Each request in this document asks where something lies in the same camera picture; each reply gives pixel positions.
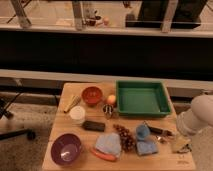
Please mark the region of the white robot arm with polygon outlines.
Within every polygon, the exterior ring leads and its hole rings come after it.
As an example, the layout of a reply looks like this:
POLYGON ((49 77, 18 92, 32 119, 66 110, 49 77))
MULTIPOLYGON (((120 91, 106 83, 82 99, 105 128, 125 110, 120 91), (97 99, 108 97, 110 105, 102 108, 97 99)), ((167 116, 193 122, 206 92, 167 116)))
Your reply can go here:
POLYGON ((183 136, 194 136, 206 126, 213 127, 213 95, 200 95, 190 108, 177 116, 177 130, 183 136))

